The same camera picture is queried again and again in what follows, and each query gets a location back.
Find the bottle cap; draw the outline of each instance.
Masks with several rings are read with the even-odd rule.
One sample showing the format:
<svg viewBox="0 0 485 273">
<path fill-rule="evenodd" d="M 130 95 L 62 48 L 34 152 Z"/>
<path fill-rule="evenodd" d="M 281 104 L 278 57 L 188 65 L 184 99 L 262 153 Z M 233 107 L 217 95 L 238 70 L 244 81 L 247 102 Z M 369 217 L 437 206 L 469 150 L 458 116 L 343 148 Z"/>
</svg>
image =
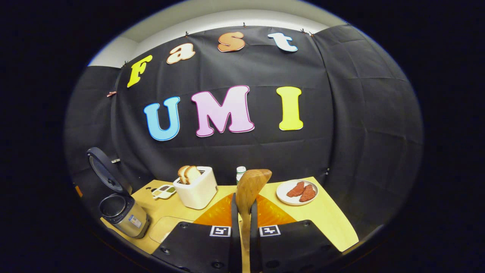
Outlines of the bottle cap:
<svg viewBox="0 0 485 273">
<path fill-rule="evenodd" d="M 245 171 L 246 171 L 246 167 L 244 167 L 244 166 L 240 166 L 240 167 L 238 167 L 238 168 L 236 169 L 236 171 L 237 171 L 238 173 L 243 173 L 243 172 L 245 172 Z"/>
</svg>

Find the rice cooker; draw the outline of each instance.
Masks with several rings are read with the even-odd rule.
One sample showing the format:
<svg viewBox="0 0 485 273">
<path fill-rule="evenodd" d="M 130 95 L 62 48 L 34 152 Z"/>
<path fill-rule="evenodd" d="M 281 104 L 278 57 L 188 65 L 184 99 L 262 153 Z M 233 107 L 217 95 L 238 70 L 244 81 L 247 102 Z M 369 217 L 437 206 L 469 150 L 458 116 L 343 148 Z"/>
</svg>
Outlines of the rice cooker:
<svg viewBox="0 0 485 273">
<path fill-rule="evenodd" d="M 150 218 L 131 197 L 131 185 L 101 149 L 92 147 L 86 153 L 100 180 L 116 192 L 99 202 L 103 219 L 127 236 L 142 238 L 150 225 Z"/>
</svg>

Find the bread slice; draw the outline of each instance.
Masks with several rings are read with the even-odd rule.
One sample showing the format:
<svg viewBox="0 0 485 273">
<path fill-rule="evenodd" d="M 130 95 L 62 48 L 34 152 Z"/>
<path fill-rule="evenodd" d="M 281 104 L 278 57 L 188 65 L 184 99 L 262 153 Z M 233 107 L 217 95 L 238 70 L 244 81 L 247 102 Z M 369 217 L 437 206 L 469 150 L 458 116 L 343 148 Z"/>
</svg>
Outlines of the bread slice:
<svg viewBox="0 0 485 273">
<path fill-rule="evenodd" d="M 184 176 L 184 172 L 185 172 L 185 170 L 186 170 L 187 168 L 189 168 L 189 167 L 190 167 L 189 165 L 186 165 L 186 166 L 183 166 L 182 168 L 180 168 L 180 169 L 178 170 L 178 173 L 177 173 L 177 174 L 178 174 L 178 176 L 180 177 L 180 183 L 182 183 L 182 184 L 188 184 L 188 183 L 187 183 L 187 179 L 186 179 L 186 178 L 185 178 L 185 176 Z"/>
<path fill-rule="evenodd" d="M 196 166 L 190 166 L 185 169 L 184 176 L 188 184 L 193 183 L 202 174 L 197 170 Z"/>
</svg>

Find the open lid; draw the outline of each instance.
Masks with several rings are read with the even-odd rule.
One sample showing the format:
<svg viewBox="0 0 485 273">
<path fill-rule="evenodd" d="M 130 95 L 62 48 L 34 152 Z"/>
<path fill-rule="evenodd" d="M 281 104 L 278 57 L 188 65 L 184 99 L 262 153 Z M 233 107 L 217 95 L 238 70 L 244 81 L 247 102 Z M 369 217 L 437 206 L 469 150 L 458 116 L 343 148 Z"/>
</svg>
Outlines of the open lid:
<svg viewBox="0 0 485 273">
<path fill-rule="evenodd" d="M 106 186 L 117 193 L 131 195 L 133 188 L 100 148 L 92 147 L 86 153 L 89 164 Z"/>
</svg>

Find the white ceiling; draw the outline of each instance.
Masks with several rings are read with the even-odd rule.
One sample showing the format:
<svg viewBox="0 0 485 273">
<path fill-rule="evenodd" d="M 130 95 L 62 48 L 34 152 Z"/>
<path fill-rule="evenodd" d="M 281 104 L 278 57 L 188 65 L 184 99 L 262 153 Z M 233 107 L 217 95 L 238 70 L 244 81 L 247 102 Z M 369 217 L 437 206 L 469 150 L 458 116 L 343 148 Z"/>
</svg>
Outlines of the white ceiling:
<svg viewBox="0 0 485 273">
<path fill-rule="evenodd" d="M 332 27 L 346 22 L 310 3 L 298 0 L 187 0 L 170 6 L 129 28 L 122 37 L 141 42 L 184 21 L 229 10 L 269 10 L 313 20 Z"/>
</svg>

